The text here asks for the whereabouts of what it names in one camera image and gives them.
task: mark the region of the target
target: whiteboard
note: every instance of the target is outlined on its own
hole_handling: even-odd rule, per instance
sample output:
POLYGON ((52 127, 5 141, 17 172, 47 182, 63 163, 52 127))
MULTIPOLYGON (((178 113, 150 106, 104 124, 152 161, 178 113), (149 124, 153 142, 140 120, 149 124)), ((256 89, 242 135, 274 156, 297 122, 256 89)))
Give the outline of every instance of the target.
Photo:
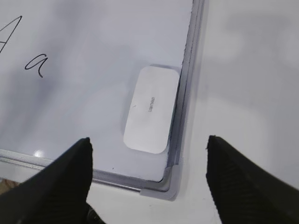
POLYGON ((54 160, 90 137, 94 169, 161 180, 168 149, 123 132, 139 71, 181 69, 192 0, 0 2, 0 149, 54 160))

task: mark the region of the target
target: white table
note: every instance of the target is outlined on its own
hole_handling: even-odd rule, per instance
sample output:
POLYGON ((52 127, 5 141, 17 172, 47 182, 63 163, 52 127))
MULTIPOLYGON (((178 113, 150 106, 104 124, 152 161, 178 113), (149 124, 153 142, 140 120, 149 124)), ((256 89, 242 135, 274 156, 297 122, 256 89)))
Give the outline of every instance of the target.
MULTIPOLYGON (((206 183, 206 144, 216 134, 299 188, 299 2, 210 0, 199 45, 176 201, 92 184, 88 202, 108 224, 218 224, 206 183), (201 46, 204 53, 201 61, 201 46)), ((0 164, 5 176, 34 171, 0 164)))

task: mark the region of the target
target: white eraser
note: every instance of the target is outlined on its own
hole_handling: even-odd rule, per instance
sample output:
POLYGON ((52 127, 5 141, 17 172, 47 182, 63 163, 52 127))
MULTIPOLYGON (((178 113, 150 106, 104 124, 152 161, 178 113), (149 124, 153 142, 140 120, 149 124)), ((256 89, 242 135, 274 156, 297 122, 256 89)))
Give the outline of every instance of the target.
POLYGON ((148 66, 140 71, 124 133, 127 147, 158 154, 168 144, 179 74, 148 66))

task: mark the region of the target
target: white surface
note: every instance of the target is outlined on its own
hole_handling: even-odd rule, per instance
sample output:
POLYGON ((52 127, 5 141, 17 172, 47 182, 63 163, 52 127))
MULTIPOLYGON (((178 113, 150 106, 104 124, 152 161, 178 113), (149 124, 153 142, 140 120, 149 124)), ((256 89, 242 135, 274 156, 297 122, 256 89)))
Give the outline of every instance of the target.
POLYGON ((166 149, 178 81, 173 69, 147 66, 141 70, 123 137, 126 146, 154 154, 166 149))
POLYGON ((258 165, 299 187, 298 4, 210 0, 200 80, 199 85, 193 81, 186 123, 178 197, 166 202, 93 184, 88 202, 108 224, 219 224, 205 178, 205 148, 211 134, 222 136, 258 165))
POLYGON ((150 64, 181 69, 192 0, 0 4, 0 29, 23 16, 0 54, 0 149, 55 159, 88 136, 95 169, 161 180, 168 150, 131 150, 123 132, 139 71, 150 64), (39 66, 24 69, 39 54, 47 58, 43 78, 39 66))

